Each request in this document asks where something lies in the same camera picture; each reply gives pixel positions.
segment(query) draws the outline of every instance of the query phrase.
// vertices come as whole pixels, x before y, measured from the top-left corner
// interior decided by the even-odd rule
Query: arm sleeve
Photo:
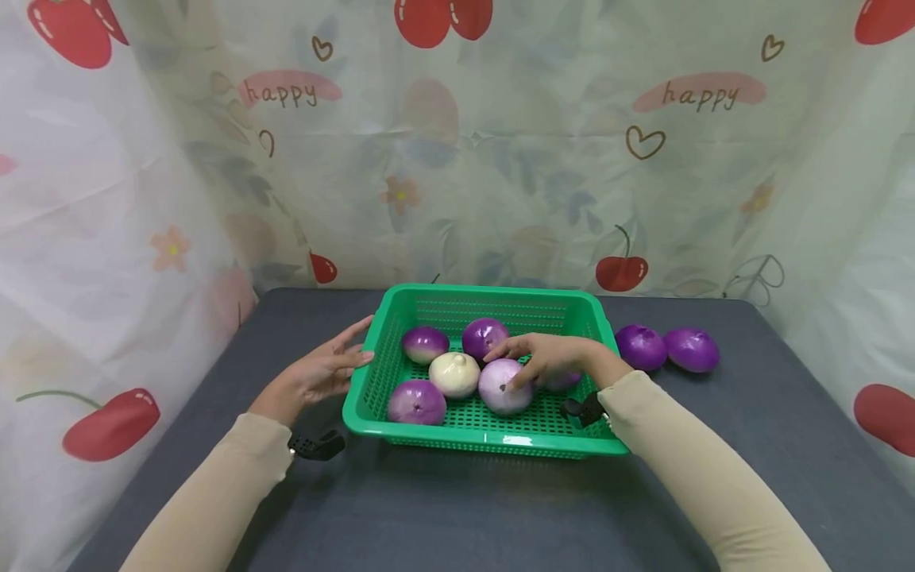
[[[162,508],[122,572],[216,572],[229,565],[258,504],[292,463],[291,432],[244,414]]]
[[[644,372],[629,373],[598,399],[613,432],[658,476],[723,572],[829,570],[746,461]]]

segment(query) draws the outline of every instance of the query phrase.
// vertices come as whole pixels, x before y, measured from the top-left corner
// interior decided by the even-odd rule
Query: purple and white onion
[[[533,401],[533,383],[518,389],[509,386],[511,378],[521,369],[522,365],[515,360],[500,358],[487,363],[480,372],[479,396],[492,413],[512,416],[527,409]]]
[[[554,372],[546,375],[543,386],[547,391],[564,394],[581,382],[581,372]]]
[[[445,396],[428,380],[408,380],[394,389],[388,401],[388,420],[414,425],[441,425]]]
[[[640,324],[629,324],[616,335],[619,357],[632,369],[650,372],[667,361],[667,344],[658,332]]]
[[[464,328],[461,343],[464,353],[482,362],[493,348],[509,338],[509,329],[495,318],[475,319]]]
[[[440,329],[420,326],[407,331],[401,338],[401,347],[406,357],[420,365],[428,365],[432,360],[448,351],[448,336]]]
[[[718,344],[703,329],[672,329],[664,336],[667,355],[688,372],[711,372],[721,360]]]

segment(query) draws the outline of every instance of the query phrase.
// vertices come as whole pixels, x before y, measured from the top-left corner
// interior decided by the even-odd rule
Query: gray tablecloth
[[[288,363],[373,312],[381,292],[270,292],[222,354],[72,572],[116,570],[235,417]],[[734,300],[601,298],[610,322],[707,329],[707,378],[654,379],[710,425],[781,497],[833,570],[910,572],[915,500],[762,319]],[[317,436],[341,401],[308,410]],[[231,570],[715,569],[641,461],[399,448],[347,436],[328,463],[298,460],[254,516]]]

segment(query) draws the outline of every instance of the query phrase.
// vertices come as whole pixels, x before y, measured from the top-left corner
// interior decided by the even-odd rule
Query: white curtain
[[[910,409],[867,420],[915,395],[913,22],[895,0],[4,3],[0,569],[66,567],[252,285],[742,297],[915,490]]]

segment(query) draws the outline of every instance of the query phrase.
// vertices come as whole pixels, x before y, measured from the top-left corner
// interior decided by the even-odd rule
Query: onion
[[[581,372],[556,372],[546,376],[544,388],[555,394],[564,394],[581,382]]]
[[[449,351],[435,358],[429,365],[429,381],[445,397],[463,399],[477,391],[479,366],[466,353]]]
[[[519,389],[509,387],[511,378],[521,368],[522,365],[515,360],[501,358],[487,363],[479,374],[479,396],[492,413],[511,416],[527,409],[533,401],[532,383]]]
[[[616,335],[619,357],[636,370],[650,372],[667,361],[667,344],[658,332],[639,324],[629,324]]]
[[[409,380],[394,389],[388,401],[388,419],[414,425],[441,425],[445,396],[428,380]]]
[[[509,338],[509,329],[495,318],[475,319],[461,336],[464,353],[482,362],[493,348]]]
[[[401,347],[406,357],[420,365],[428,365],[432,360],[448,351],[448,336],[440,329],[420,326],[406,332],[401,338]]]
[[[664,336],[667,355],[688,372],[711,372],[718,365],[721,353],[708,333],[699,328],[680,328]]]

